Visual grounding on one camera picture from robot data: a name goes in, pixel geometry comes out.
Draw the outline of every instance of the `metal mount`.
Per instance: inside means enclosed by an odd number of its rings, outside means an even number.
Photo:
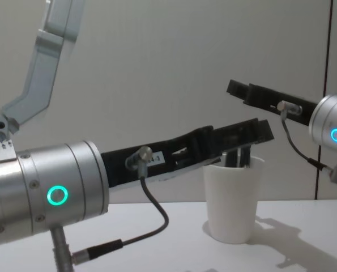
[[[54,244],[55,262],[58,272],[74,272],[69,245],[66,243],[64,230],[56,227],[50,230]]]
[[[12,140],[0,143],[0,163],[16,160],[16,152]]]
[[[76,41],[83,8],[84,0],[46,0],[24,91],[0,110],[12,134],[49,106],[63,43]]]

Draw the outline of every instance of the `green led ring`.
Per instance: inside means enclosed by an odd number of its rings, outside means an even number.
[[[59,202],[56,202],[56,201],[53,201],[51,199],[51,195],[53,194],[53,192],[55,192],[56,190],[61,190],[63,193],[64,193],[64,198],[59,201]],[[50,190],[48,191],[48,201],[51,205],[53,206],[60,206],[60,205],[63,205],[66,201],[67,201],[67,198],[69,197],[69,193],[68,191],[66,190],[66,188],[64,186],[61,186],[61,185],[55,185],[55,186],[52,186],[50,188]]]

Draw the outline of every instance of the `cable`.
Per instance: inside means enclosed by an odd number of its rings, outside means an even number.
[[[300,152],[300,150],[293,143],[293,140],[292,140],[291,135],[289,133],[287,124],[285,123],[284,119],[281,119],[281,124],[283,125],[284,131],[287,134],[288,141],[289,141],[290,145],[293,147],[293,149],[295,150],[295,152],[297,152],[303,159],[305,159],[308,163],[310,163],[311,165],[313,165],[314,167],[316,167],[320,171],[322,171],[324,169],[328,170],[329,172],[333,171],[333,169],[330,168],[329,166],[327,166],[327,165],[325,165],[325,164],[323,164],[323,163],[321,163],[317,160],[309,158],[309,157],[305,156],[302,152]]]
[[[146,179],[144,177],[140,178],[140,184],[142,186],[142,189],[144,191],[144,193],[146,194],[146,196],[148,197],[148,199],[152,202],[152,204],[157,208],[157,210],[160,212],[160,214],[163,216],[164,218],[164,223],[162,226],[160,226],[158,229],[156,229],[155,231],[149,232],[147,234],[144,234],[142,236],[138,236],[136,238],[127,240],[123,242],[123,245],[130,245],[132,243],[141,241],[143,239],[149,238],[153,235],[156,235],[158,233],[160,233],[161,231],[165,230],[169,224],[169,218],[167,213],[165,212],[165,210],[162,208],[162,206],[158,203],[158,201],[154,198],[154,196],[151,194],[151,192],[148,190],[147,184],[146,184]]]
[[[300,152],[299,149],[293,143],[291,135],[290,135],[289,130],[288,130],[288,127],[287,127],[287,124],[285,123],[285,120],[281,119],[281,124],[283,125],[285,133],[287,134],[288,141],[291,144],[291,146],[293,147],[293,149],[295,150],[295,152],[297,152],[299,154],[299,156],[301,156],[303,159],[308,160],[308,157],[305,156],[302,152]]]
[[[110,252],[113,252],[117,249],[123,248],[125,245],[130,245],[138,241],[142,241],[146,238],[152,237],[153,235],[156,235],[163,231],[164,229],[167,228],[169,224],[169,217],[166,213],[166,211],[162,208],[162,206],[158,203],[158,201],[154,198],[154,196],[151,194],[151,192],[148,190],[147,184],[146,184],[146,179],[144,177],[140,178],[140,184],[142,186],[142,189],[144,193],[146,194],[147,198],[152,202],[152,204],[159,210],[160,214],[164,218],[164,223],[161,227],[158,229],[151,231],[149,233],[146,233],[144,235],[132,238],[127,241],[122,241],[121,239],[111,241],[109,243],[97,245],[97,246],[92,246],[87,249],[83,249],[81,251],[75,252],[72,255],[72,260],[75,265],[82,264],[84,262],[94,260],[100,256],[103,256],[105,254],[108,254]]]

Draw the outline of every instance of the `table surface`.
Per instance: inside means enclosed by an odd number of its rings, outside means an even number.
[[[337,272],[337,201],[261,201],[254,236],[242,245],[210,237],[204,202],[163,207],[170,216],[164,232],[75,271]],[[162,222],[151,204],[115,204],[106,215],[65,231],[71,251],[77,251],[141,235]],[[50,234],[0,245],[0,271],[55,271]]]

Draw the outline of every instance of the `white paper cup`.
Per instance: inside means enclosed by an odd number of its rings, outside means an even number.
[[[203,168],[208,225],[214,239],[243,244],[254,231],[264,160],[251,157],[250,168],[230,168],[219,166],[224,159]]]

